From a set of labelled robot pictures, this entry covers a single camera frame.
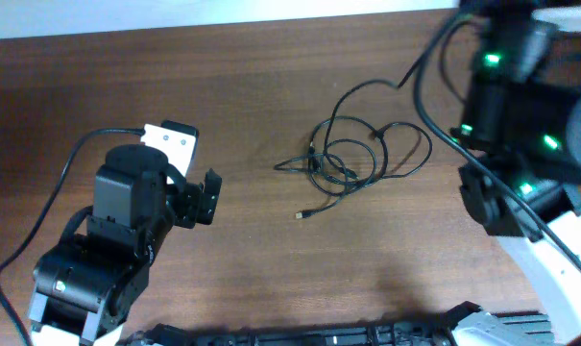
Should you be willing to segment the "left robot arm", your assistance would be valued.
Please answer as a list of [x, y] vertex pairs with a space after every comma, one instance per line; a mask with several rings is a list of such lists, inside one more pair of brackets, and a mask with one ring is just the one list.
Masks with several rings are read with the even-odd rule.
[[168, 233], [211, 224], [221, 186], [214, 171], [189, 183], [158, 149], [111, 149], [96, 173], [92, 205], [70, 218], [36, 264], [33, 343], [115, 344]]

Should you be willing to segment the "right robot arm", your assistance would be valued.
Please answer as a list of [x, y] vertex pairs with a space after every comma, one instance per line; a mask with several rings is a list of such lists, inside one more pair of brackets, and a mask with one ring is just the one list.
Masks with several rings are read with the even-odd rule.
[[476, 157], [466, 209], [535, 289], [562, 343], [581, 345], [581, 89], [548, 83], [560, 32], [539, 1], [464, 1], [486, 20], [460, 124]]

